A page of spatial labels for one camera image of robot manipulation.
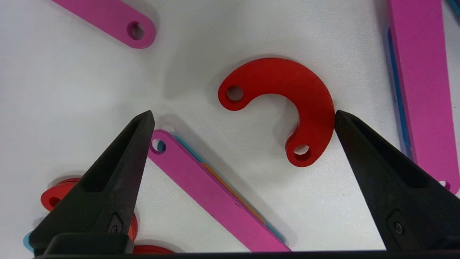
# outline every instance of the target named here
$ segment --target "blue strip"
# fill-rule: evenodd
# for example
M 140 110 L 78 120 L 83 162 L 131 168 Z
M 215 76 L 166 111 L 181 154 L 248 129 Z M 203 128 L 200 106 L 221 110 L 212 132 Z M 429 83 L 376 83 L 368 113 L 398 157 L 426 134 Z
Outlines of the blue strip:
M 404 111 L 404 103 L 403 97 L 401 93 L 401 84 L 399 82 L 399 74 L 397 69 L 396 57 L 395 57 L 395 50 L 393 46 L 393 41 L 391 39 L 391 31 L 390 27 L 387 26 L 385 28 L 385 45 L 387 47 L 387 62 L 391 67 L 388 68 L 390 72 L 390 83 L 393 91 L 393 95 L 396 98 L 396 106 L 395 110 L 397 113 L 398 120 L 398 127 L 399 127 L 399 134 L 400 138 L 402 138 L 401 143 L 401 151 L 411 160 L 412 157 L 412 149 L 409 139 L 409 130 L 407 128 L 407 120 L 406 120 L 406 113 Z

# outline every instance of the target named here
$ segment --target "flat plastic piece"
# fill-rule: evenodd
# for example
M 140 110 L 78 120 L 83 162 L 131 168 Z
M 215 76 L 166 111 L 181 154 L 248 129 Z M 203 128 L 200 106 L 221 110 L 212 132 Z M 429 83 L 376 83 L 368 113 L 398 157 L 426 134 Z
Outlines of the flat plastic piece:
M 460 175 L 441 0 L 388 4 L 413 160 L 456 194 Z
M 64 198 L 70 189 L 72 189 L 78 180 L 79 178 L 63 180 L 44 192 L 40 199 L 45 209 L 51 211 Z
M 231 100 L 227 91 L 237 86 L 243 91 L 239 100 Z M 299 122 L 286 141 L 289 161 L 299 167 L 313 164 L 324 152 L 334 131 L 334 104 L 328 89 L 308 68 L 279 58 L 258 59 L 246 63 L 225 78 L 218 90 L 222 106 L 231 111 L 246 107 L 263 94 L 280 94 L 291 100 L 299 112 Z M 296 147 L 307 145 L 304 154 Z
M 231 187 L 224 179 L 220 177 L 218 173 L 216 173 L 208 164 L 206 164 L 205 160 L 202 159 L 198 153 L 196 153 L 185 141 L 183 141 L 177 135 L 173 135 L 173 137 L 179 141 L 182 146 L 187 149 L 187 151 L 195 157 L 223 186 L 227 188 L 227 190 L 232 193 L 246 208 L 254 214 L 263 224 L 267 226 L 281 241 L 285 242 L 284 237 L 273 227 L 238 191 L 236 191 L 233 187 Z M 164 151 L 165 144 L 162 141 L 159 141 L 157 144 L 157 150 Z
M 158 129 L 152 135 L 152 141 L 155 139 L 163 141 L 166 148 L 156 151 L 150 146 L 148 158 L 249 250 L 290 251 L 174 136 Z
M 80 178 L 70 178 L 60 181 L 55 186 L 49 188 L 41 195 L 41 203 L 48 210 L 51 211 L 63 198 L 70 189 L 78 182 Z M 128 230 L 128 236 L 131 240 L 136 240 L 138 234 L 138 220 L 136 215 L 133 214 L 131 224 Z
M 145 15 L 120 0 L 52 0 L 110 36 L 133 48 L 146 48 L 155 40 L 155 26 Z M 139 39 L 133 30 L 141 27 Z
M 134 246 L 132 251 L 133 254 L 154 254 L 154 253 L 175 253 L 169 249 L 158 247 L 158 246 L 151 246 L 151 245 L 139 245 Z

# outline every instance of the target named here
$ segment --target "red curved part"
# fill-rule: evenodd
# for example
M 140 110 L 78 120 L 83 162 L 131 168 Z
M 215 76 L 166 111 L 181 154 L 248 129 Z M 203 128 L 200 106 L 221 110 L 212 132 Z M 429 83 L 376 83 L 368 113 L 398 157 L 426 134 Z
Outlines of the red curved part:
M 132 251 L 133 254 L 154 254 L 154 253 L 175 253 L 169 249 L 158 247 L 158 246 L 151 246 L 151 245 L 139 245 L 134 246 L 134 250 Z
M 65 195 L 72 189 L 72 187 L 78 182 L 80 178 L 70 178 L 60 181 L 55 186 L 49 188 L 41 195 L 41 203 L 48 211 L 53 208 L 64 198 Z M 138 234 L 138 220 L 136 215 L 132 215 L 131 224 L 128 230 L 128 236 L 131 240 L 136 240 Z
M 231 100 L 227 90 L 237 86 L 240 100 Z M 299 122 L 286 141 L 286 155 L 295 166 L 313 164 L 324 152 L 334 131 L 334 104 L 321 79 L 303 65 L 279 58 L 258 59 L 246 63 L 228 75 L 219 87 L 219 101 L 228 110 L 238 111 L 263 94 L 280 94 L 291 100 L 299 112 Z M 295 154 L 297 146 L 307 145 L 304 154 Z

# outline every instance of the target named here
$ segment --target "screw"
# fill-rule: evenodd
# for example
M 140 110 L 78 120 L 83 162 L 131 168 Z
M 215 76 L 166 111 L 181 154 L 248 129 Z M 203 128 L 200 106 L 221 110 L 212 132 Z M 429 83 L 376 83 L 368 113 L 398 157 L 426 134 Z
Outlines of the screw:
M 402 235 L 404 233 L 404 229 L 403 229 L 403 226 L 401 225 L 401 223 L 399 222 L 396 222 L 395 223 L 395 231 L 398 235 Z
M 118 232 L 117 226 L 116 226 L 116 225 L 113 225 L 112 228 L 110 229 L 110 232 L 111 232 L 111 233 L 116 233 L 116 232 Z

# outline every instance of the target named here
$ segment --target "hole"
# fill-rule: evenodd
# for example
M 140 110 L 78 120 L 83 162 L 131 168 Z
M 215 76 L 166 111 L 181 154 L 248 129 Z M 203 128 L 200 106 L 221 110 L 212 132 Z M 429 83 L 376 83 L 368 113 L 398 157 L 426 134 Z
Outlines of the hole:
M 50 203 L 51 207 L 54 208 L 60 201 L 61 199 L 58 197 L 51 197 L 48 202 Z
M 154 139 L 152 141 L 152 152 L 157 155 L 163 154 L 166 151 L 166 144 L 163 140 Z
M 232 85 L 227 89 L 227 97 L 232 101 L 239 101 L 243 98 L 243 90 L 236 85 Z
M 307 145 L 298 145 L 294 149 L 294 157 L 299 161 L 306 161 L 311 157 L 310 147 Z
M 439 184 L 441 184 L 447 190 L 450 190 L 450 183 L 448 183 L 447 181 L 439 181 Z
M 297 155 L 303 155 L 307 153 L 309 149 L 310 147 L 307 145 L 299 145 L 294 149 L 294 153 Z
M 144 29 L 139 22 L 128 24 L 128 34 L 133 40 L 140 40 L 144 36 Z

